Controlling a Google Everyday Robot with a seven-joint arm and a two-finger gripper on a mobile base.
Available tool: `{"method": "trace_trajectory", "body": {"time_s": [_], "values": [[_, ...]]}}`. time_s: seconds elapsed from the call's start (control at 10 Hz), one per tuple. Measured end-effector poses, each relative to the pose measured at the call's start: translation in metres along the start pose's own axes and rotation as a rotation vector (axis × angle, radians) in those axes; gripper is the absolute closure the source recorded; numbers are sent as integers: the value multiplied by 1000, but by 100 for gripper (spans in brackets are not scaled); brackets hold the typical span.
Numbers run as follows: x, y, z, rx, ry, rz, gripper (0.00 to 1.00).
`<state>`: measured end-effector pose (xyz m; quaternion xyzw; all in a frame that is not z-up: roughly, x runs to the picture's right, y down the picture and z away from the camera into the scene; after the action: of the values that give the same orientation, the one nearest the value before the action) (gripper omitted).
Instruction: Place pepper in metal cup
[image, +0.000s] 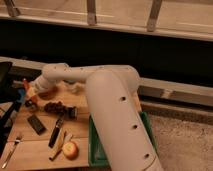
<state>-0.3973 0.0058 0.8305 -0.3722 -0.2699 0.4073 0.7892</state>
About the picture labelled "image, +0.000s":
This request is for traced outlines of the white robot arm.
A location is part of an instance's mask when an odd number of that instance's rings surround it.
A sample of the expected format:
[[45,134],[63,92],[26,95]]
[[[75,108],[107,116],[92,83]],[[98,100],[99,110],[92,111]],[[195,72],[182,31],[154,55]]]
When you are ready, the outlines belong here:
[[112,171],[164,171],[133,99],[140,84],[134,67],[47,64],[26,86],[27,95],[46,93],[62,80],[85,84],[87,105]]

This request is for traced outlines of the white and orange gripper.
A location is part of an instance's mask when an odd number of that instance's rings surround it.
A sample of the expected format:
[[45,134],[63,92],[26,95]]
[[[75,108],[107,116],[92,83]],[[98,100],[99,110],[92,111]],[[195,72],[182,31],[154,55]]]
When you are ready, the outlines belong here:
[[38,99],[37,99],[37,94],[36,94],[33,86],[26,79],[23,79],[22,83],[23,83],[24,89],[26,91],[26,97],[28,99],[28,101],[25,102],[25,106],[29,110],[36,110],[37,109],[36,102],[38,101]]

